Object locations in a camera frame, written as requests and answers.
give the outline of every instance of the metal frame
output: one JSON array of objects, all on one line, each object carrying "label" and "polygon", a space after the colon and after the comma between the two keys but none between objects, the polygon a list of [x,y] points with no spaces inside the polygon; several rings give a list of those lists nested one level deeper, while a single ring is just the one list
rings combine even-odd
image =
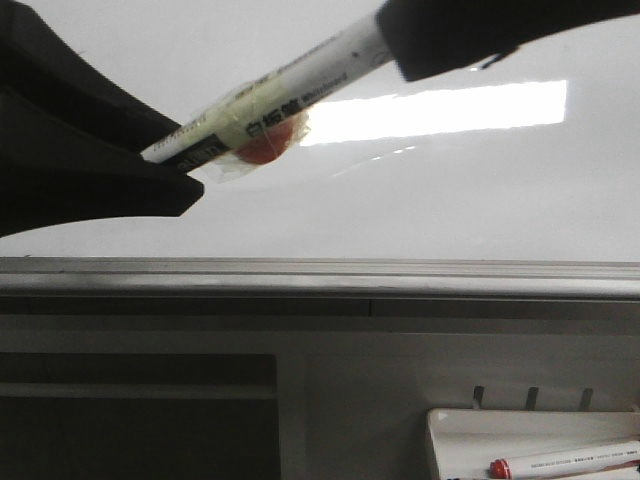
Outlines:
[{"label": "metal frame", "polygon": [[286,480],[428,478],[430,408],[640,402],[640,264],[3,259],[2,306],[2,352],[275,355]]}]

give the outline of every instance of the whiteboard tray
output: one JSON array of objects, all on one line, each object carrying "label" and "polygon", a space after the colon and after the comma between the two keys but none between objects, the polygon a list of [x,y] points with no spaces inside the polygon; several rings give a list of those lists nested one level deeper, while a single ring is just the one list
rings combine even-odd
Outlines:
[{"label": "whiteboard tray", "polygon": [[578,448],[640,433],[638,413],[431,410],[431,478],[489,478],[497,458]]}]

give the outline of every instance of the whiteboard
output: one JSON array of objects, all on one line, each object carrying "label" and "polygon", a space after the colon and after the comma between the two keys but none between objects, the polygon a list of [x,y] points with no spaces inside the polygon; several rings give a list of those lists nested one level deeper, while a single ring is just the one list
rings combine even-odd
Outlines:
[{"label": "whiteboard", "polygon": [[[180,123],[381,5],[25,3]],[[194,172],[206,193],[181,218],[24,232],[0,256],[638,261],[639,27],[592,25],[414,83],[388,65],[312,110],[278,161],[222,184]]]}]

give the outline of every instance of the red marker cap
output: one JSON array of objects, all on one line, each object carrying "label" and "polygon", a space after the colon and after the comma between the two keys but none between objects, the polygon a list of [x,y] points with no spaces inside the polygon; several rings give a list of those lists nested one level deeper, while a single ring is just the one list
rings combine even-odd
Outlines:
[{"label": "red marker cap", "polygon": [[509,469],[509,464],[505,459],[491,462],[491,465],[489,466],[489,473],[492,478],[511,478],[511,470]]}]

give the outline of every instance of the whiteboard marker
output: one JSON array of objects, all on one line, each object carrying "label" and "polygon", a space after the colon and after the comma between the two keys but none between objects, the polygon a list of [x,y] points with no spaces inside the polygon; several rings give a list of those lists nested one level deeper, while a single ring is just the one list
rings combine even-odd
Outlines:
[{"label": "whiteboard marker", "polygon": [[375,15],[369,15],[205,110],[142,157],[188,172],[263,136],[392,59]]},{"label": "whiteboard marker", "polygon": [[[637,467],[618,468],[602,472],[583,473],[581,475],[569,475],[559,477],[562,480],[640,480],[640,472]],[[489,478],[450,478],[448,480],[491,480]]]},{"label": "whiteboard marker", "polygon": [[565,450],[554,453],[498,459],[491,463],[493,478],[552,478],[597,472],[606,468],[640,463],[640,441],[630,440],[609,445]]}]

